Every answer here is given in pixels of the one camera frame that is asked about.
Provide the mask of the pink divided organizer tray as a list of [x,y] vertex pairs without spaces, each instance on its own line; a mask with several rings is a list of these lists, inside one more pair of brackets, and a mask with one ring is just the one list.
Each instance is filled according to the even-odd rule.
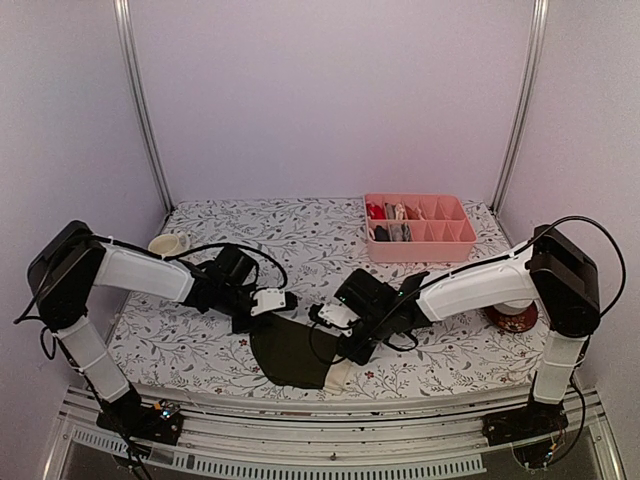
[[453,195],[368,193],[368,255],[377,263],[464,262],[477,235]]

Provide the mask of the dark olive cloth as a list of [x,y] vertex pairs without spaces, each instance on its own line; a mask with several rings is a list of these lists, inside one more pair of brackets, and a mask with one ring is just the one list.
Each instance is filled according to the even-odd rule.
[[338,340],[277,315],[267,316],[249,334],[254,358],[271,383],[332,395],[346,392],[360,372],[355,363],[339,360]]

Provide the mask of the cream ceramic cup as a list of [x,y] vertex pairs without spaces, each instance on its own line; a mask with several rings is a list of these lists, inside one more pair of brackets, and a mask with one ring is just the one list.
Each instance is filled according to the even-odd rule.
[[148,250],[162,257],[171,257],[186,252],[190,245],[191,241],[186,233],[167,233],[155,237],[148,244]]

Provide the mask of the floral patterned table mat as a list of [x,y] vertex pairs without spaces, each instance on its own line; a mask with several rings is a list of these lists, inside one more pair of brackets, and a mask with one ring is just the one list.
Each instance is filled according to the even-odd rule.
[[[259,281],[285,284],[299,300],[290,318],[308,320],[308,308],[333,297],[355,269],[391,285],[423,270],[420,263],[376,263],[367,252],[360,199],[283,199],[184,202],[166,223],[198,248],[194,262],[214,256],[213,244],[232,242],[259,250]],[[346,365],[342,400],[455,395],[527,385],[541,358],[547,322],[512,334],[481,311],[451,317],[397,336],[379,347],[365,366]],[[328,401],[323,390],[271,383],[245,335],[231,331],[229,317],[200,314],[172,302],[133,293],[109,342],[112,357],[134,382],[195,393],[265,399]]]

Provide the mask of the white bowl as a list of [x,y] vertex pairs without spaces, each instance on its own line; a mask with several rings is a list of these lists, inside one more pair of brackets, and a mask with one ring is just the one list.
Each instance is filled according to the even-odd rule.
[[531,305],[531,300],[516,300],[499,303],[495,305],[494,308],[503,315],[515,316],[522,314]]

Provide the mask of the right robot arm white sleeve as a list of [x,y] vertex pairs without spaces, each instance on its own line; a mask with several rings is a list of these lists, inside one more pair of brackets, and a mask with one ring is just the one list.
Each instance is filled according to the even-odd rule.
[[555,224],[535,228],[531,240],[422,284],[416,303],[431,321],[502,302],[531,300],[546,315],[549,333],[527,403],[482,419],[492,446],[565,429],[563,400],[583,346],[601,321],[595,262]]

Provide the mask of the red floral saucer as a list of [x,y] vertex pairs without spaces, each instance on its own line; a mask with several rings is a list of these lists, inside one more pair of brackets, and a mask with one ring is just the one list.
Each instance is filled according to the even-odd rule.
[[504,314],[494,306],[484,308],[489,321],[499,329],[509,333],[524,333],[531,330],[538,320],[538,308],[535,303],[530,304],[518,314]]

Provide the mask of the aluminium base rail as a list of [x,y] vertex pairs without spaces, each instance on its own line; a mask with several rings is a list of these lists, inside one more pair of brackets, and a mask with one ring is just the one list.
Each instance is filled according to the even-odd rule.
[[518,464],[490,445],[482,420],[524,404],[524,387],[432,398],[282,400],[141,386],[184,417],[176,446],[152,443],[151,477],[211,479],[623,479],[626,471],[596,391],[564,400],[569,420],[552,466]]

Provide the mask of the left aluminium frame post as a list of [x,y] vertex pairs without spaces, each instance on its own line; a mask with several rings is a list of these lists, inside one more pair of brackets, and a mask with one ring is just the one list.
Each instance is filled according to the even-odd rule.
[[126,0],[115,0],[113,6],[125,73],[129,83],[143,147],[161,205],[165,214],[168,215],[174,210],[175,205],[160,158],[144,91],[143,78],[135,44],[130,2]]

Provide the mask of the aluminium frame post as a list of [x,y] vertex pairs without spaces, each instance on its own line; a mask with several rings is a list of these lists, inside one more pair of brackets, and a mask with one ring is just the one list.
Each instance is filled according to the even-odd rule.
[[534,94],[535,83],[543,54],[549,1],[533,2],[529,39],[525,55],[524,70],[521,79],[516,109],[507,141],[504,159],[498,182],[491,201],[491,210],[499,216],[504,208],[509,186],[515,172],[522,140],[526,129],[528,113]]
[[125,73],[129,83],[143,147],[161,205],[165,214],[168,215],[174,210],[175,205],[160,158],[144,91],[143,78],[135,44],[130,2],[126,0],[115,0],[113,6]]

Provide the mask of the right aluminium frame post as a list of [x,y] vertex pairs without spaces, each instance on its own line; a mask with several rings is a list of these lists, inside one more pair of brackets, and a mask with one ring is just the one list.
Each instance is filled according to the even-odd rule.
[[534,94],[535,83],[543,54],[549,1],[533,2],[529,39],[525,55],[524,70],[521,79],[516,109],[507,141],[504,159],[498,182],[491,201],[491,210],[499,216],[504,208],[509,186],[515,172],[522,140],[526,129],[528,113]]

